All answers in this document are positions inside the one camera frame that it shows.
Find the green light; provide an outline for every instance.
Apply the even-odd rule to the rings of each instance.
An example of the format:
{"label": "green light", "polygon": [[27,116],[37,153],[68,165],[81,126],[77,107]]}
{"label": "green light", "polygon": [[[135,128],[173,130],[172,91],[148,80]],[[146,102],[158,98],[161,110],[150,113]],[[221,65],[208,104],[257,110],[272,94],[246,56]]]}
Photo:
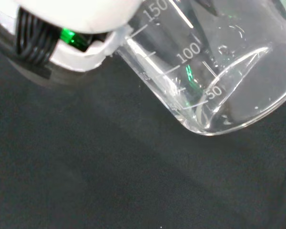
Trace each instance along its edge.
{"label": "green light", "polygon": [[187,76],[188,76],[188,78],[189,78],[189,81],[192,81],[192,79],[193,79],[193,73],[192,73],[192,69],[191,69],[191,66],[190,66],[190,65],[188,65],[188,66],[186,67],[186,72],[187,72]]}
{"label": "green light", "polygon": [[61,40],[82,52],[87,51],[89,48],[89,44],[80,34],[76,34],[66,28],[63,28],[61,31]]}

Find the black fabric surface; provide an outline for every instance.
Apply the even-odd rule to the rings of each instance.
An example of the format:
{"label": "black fabric surface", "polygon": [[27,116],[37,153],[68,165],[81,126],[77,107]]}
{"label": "black fabric surface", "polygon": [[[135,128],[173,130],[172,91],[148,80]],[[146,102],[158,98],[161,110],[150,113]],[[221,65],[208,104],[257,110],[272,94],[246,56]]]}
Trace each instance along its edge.
{"label": "black fabric surface", "polygon": [[118,57],[77,92],[0,54],[0,229],[286,229],[286,103],[189,132]]}

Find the measurement marking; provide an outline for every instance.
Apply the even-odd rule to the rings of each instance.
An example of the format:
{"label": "measurement marking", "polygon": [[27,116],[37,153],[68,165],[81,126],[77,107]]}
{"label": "measurement marking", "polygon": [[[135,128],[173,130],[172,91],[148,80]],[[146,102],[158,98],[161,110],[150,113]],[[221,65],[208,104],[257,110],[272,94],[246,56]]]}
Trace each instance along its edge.
{"label": "measurement marking", "polygon": [[184,87],[184,88],[182,88],[182,89],[180,89],[179,90],[179,92],[183,92],[184,90],[186,90],[186,88]]}
{"label": "measurement marking", "polygon": [[212,75],[215,77],[215,78],[217,78],[218,76],[215,74],[215,72],[213,71],[213,69],[205,62],[205,61],[203,61],[202,62],[204,65],[205,65],[205,67],[210,71],[210,73],[212,73]]}
{"label": "measurement marking", "polygon": [[201,44],[201,41],[195,35],[194,35],[194,38],[199,44]]}
{"label": "measurement marking", "polygon": [[148,54],[147,56],[145,56],[144,59],[146,59],[146,58],[148,58],[148,57],[151,57],[151,56],[153,56],[153,55],[155,55],[155,54],[156,54],[156,52],[152,52],[152,53]]}
{"label": "measurement marking", "polygon": [[206,103],[208,103],[208,102],[209,102],[209,101],[206,100],[206,101],[204,101],[204,102],[202,102],[202,103],[199,103],[199,104],[196,104],[196,105],[194,105],[194,106],[189,106],[189,107],[183,108],[183,110],[191,109],[191,108],[194,108],[194,107],[197,107],[197,106],[206,104]]}
{"label": "measurement marking", "polygon": [[144,25],[137,32],[134,32],[132,35],[129,36],[129,39],[133,38],[135,35],[137,35],[138,33],[142,32],[143,30],[145,30],[147,26],[148,26],[148,24]]}
{"label": "measurement marking", "polygon": [[180,65],[177,65],[176,67],[172,68],[171,70],[169,70],[169,71],[167,71],[167,72],[165,72],[165,73],[163,73],[163,74],[161,74],[161,75],[166,75],[166,74],[168,74],[168,73],[171,73],[171,72],[177,70],[178,68],[180,68]]}

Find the number 100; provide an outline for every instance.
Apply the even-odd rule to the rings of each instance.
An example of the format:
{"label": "number 100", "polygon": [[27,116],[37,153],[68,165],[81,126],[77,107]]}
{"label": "number 100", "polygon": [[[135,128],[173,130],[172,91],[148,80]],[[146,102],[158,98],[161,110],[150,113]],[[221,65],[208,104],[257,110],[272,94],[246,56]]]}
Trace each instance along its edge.
{"label": "number 100", "polygon": [[[191,43],[189,48],[183,49],[183,55],[187,60],[190,60],[194,57],[194,54],[200,53],[200,47],[196,43]],[[182,63],[187,62],[187,60],[181,55],[177,54],[177,56],[181,59]]]}

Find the black cable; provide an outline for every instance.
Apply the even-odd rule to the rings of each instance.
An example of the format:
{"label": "black cable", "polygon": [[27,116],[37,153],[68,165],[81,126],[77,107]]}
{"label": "black cable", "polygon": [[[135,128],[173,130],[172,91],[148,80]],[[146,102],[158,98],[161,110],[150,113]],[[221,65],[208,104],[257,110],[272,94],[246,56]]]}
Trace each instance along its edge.
{"label": "black cable", "polygon": [[45,64],[60,38],[61,29],[20,8],[16,25],[15,52],[20,60]]}

